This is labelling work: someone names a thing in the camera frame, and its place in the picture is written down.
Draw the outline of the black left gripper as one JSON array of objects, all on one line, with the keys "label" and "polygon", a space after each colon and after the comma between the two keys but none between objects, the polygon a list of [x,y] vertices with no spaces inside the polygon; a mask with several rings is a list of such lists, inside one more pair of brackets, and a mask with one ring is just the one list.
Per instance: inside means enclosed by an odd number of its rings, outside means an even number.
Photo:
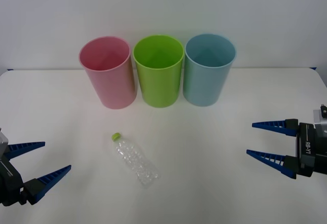
[{"label": "black left gripper", "polygon": [[1,157],[1,204],[7,207],[15,203],[31,205],[39,202],[70,170],[71,165],[25,183],[9,160],[45,146],[45,142],[28,142],[7,146],[7,157]]}]

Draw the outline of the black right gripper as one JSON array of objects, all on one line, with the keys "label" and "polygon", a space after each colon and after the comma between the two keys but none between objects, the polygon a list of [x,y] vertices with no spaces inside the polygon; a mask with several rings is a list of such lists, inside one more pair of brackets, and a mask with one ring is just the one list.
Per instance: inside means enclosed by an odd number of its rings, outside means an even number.
[{"label": "black right gripper", "polygon": [[253,128],[273,131],[296,137],[296,156],[298,170],[284,166],[286,156],[246,150],[246,154],[274,168],[283,175],[296,179],[296,174],[311,177],[312,173],[326,175],[326,135],[313,124],[298,122],[298,119],[262,121],[252,123]]}]

